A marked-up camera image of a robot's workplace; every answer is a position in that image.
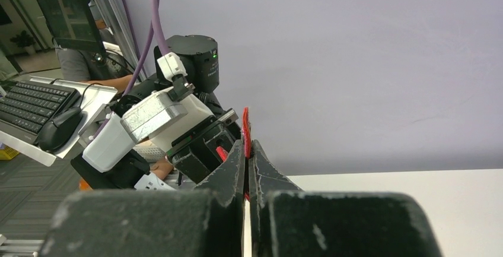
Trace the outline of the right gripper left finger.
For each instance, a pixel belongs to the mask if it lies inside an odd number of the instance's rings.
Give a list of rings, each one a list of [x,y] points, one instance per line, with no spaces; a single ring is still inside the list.
[[[245,157],[192,190],[82,191],[57,208],[40,256],[242,256]]]

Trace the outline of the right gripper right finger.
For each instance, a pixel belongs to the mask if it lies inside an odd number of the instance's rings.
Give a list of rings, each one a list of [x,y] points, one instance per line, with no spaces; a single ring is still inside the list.
[[[253,256],[441,256],[429,220],[397,192],[310,192],[253,141],[249,160]]]

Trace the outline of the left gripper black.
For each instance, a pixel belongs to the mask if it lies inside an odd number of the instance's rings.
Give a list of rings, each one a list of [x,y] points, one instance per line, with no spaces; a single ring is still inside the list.
[[[168,160],[183,176],[195,184],[210,175],[224,159],[217,152],[230,151],[240,136],[238,115],[228,109],[220,117],[210,116],[172,143]]]

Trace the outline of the red leather card holder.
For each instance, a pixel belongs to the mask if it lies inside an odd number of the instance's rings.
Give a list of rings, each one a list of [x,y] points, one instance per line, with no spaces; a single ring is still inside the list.
[[[213,172],[218,203],[229,208],[251,200],[255,192],[256,175],[248,107],[242,112],[240,138],[234,141],[229,151],[218,147],[217,154],[222,158],[222,163]]]

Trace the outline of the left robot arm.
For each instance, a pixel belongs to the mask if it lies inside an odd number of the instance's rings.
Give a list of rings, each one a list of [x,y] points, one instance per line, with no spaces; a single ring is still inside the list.
[[[238,114],[223,109],[217,41],[203,35],[175,35],[154,50],[156,73],[126,91],[109,119],[72,167],[91,189],[167,189],[159,166],[136,146],[149,141],[193,183],[225,160],[240,138]]]

